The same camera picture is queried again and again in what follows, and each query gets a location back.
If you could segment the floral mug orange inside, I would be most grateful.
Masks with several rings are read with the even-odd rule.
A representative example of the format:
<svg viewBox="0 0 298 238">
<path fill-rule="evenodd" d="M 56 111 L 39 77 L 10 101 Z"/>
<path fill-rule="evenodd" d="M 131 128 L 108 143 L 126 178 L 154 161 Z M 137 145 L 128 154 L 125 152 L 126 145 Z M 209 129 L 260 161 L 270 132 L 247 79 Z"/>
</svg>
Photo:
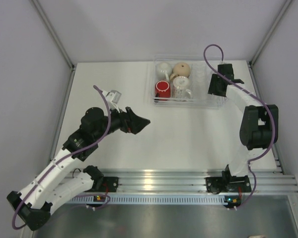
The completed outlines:
<svg viewBox="0 0 298 238">
<path fill-rule="evenodd" d="M 178 76 L 173 80 L 172 96 L 176 101 L 191 100 L 193 97 L 190 89 L 191 81 L 188 77 Z"/>
</svg>

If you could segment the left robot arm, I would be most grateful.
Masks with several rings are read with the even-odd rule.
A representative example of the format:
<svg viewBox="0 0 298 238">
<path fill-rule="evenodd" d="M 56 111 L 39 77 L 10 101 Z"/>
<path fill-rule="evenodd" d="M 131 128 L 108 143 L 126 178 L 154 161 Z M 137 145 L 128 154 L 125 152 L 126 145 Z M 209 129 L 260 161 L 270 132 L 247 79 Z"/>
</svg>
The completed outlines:
<svg viewBox="0 0 298 238">
<path fill-rule="evenodd" d="M 96 166 L 87 166 L 76 177 L 61 181 L 77 169 L 97 148 L 101 139 L 120 130 L 138 134 L 150 124 L 149 119 L 136 115 L 130 107 L 125 111 L 110 110 L 105 116 L 101 108 L 86 111 L 79 129 L 71 134 L 50 164 L 27 187 L 12 191 L 7 200 L 30 230 L 44 226 L 56 210 L 75 196 L 88 192 L 115 192 L 117 177 L 105 177 Z"/>
</svg>

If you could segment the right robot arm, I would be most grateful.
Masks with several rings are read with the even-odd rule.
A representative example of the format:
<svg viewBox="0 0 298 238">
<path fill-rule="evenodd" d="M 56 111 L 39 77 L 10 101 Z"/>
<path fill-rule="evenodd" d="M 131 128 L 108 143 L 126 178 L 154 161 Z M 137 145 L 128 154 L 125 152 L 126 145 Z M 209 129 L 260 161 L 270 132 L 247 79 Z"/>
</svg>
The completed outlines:
<svg viewBox="0 0 298 238">
<path fill-rule="evenodd" d="M 248 178 L 252 162 L 264 157 L 278 140 L 279 109 L 266 105 L 234 77 L 230 63 L 218 65 L 211 77 L 208 93 L 232 101 L 243 113 L 239 129 L 240 146 L 220 177 L 207 179 L 211 193 L 251 192 Z"/>
</svg>

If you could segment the beige ceramic mug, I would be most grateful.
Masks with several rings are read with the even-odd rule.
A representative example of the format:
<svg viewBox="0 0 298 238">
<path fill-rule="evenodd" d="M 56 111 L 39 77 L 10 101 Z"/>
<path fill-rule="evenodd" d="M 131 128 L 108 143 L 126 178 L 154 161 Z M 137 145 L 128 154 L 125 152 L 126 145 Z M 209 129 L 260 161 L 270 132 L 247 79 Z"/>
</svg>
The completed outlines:
<svg viewBox="0 0 298 238">
<path fill-rule="evenodd" d="M 169 80 L 172 81 L 174 78 L 178 76 L 189 77 L 191 73 L 190 66 L 185 62 L 178 62 L 172 70 L 172 74 L 169 77 Z"/>
</svg>

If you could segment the white speckled mug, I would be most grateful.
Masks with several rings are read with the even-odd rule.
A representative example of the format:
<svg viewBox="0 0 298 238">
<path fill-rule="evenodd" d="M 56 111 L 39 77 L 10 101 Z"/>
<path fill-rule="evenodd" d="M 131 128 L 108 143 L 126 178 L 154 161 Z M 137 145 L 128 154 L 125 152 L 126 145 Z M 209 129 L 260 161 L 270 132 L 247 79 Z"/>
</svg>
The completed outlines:
<svg viewBox="0 0 298 238">
<path fill-rule="evenodd" d="M 172 74 L 172 66 L 168 62 L 162 61 L 156 65 L 155 73 L 158 80 L 169 81 L 169 77 Z"/>
</svg>

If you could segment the red mug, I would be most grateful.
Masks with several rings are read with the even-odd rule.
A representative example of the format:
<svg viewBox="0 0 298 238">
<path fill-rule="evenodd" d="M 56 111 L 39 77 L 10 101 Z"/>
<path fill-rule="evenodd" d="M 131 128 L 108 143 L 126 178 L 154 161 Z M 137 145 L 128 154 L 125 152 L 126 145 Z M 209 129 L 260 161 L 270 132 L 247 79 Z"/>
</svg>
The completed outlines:
<svg viewBox="0 0 298 238">
<path fill-rule="evenodd" d="M 171 96 L 170 84 L 167 81 L 161 80 L 155 84 L 155 98 L 159 101 L 167 101 Z"/>
</svg>

